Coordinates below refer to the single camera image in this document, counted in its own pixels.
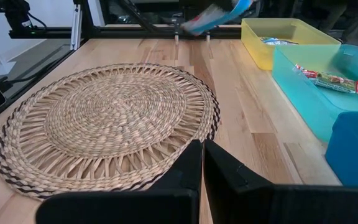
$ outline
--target wooden table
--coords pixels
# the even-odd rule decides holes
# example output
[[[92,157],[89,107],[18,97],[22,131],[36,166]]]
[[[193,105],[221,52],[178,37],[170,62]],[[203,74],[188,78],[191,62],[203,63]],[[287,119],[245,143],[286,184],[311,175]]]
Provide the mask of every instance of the wooden table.
[[[324,160],[326,146],[309,130],[272,79],[256,67],[240,40],[89,40],[0,114],[0,128],[19,103],[59,78],[112,63],[178,66],[215,91],[221,125],[215,141],[256,173],[275,183],[337,185]],[[40,202],[13,192],[0,178],[0,223],[34,223]],[[212,223],[205,188],[201,223]]]

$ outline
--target blue object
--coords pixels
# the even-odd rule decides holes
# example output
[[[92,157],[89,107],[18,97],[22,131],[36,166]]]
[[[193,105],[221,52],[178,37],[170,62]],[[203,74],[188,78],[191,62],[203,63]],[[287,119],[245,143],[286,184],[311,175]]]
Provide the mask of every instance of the blue object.
[[[315,86],[295,67],[358,80],[358,47],[353,45],[278,45],[273,77],[314,135],[328,142],[337,116],[358,111],[358,94]]]
[[[343,185],[358,186],[358,112],[337,117],[326,159]]]
[[[238,16],[240,16],[245,10],[247,10],[251,6],[250,0],[238,0],[236,6],[231,12],[227,12],[226,15],[211,21],[203,26],[200,27],[192,27],[191,30],[188,30],[188,32],[191,32],[192,34],[201,34],[202,32],[212,29],[215,26],[225,24],[226,22],[229,22]]]

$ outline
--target woven placemat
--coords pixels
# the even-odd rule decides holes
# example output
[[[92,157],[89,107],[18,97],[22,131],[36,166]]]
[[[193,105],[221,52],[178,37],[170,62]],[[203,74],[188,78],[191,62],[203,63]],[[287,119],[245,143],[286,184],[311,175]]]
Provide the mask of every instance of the woven placemat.
[[[193,139],[219,125],[213,92],[177,68],[118,64],[43,87],[0,131],[0,175],[37,199],[135,190],[156,181]]]

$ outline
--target snack wrapper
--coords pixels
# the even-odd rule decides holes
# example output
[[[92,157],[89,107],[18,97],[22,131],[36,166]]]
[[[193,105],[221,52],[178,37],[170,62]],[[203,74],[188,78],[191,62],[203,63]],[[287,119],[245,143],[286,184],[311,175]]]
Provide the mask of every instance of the snack wrapper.
[[[344,93],[358,93],[358,80],[350,80],[324,72],[307,70],[296,64],[295,67],[302,71],[315,85],[323,86]]]
[[[297,43],[290,42],[290,41],[287,41],[287,40],[280,40],[280,39],[275,38],[275,37],[261,37],[260,40],[263,43],[269,44],[269,45],[297,44]]]

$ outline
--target yellow bin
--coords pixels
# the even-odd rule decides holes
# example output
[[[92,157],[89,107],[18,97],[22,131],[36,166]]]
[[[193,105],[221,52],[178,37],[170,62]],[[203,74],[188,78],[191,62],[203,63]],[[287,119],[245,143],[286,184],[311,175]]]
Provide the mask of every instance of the yellow bin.
[[[259,68],[273,69],[274,45],[264,44],[259,37],[276,37],[298,44],[341,44],[299,19],[243,19],[241,41]]]

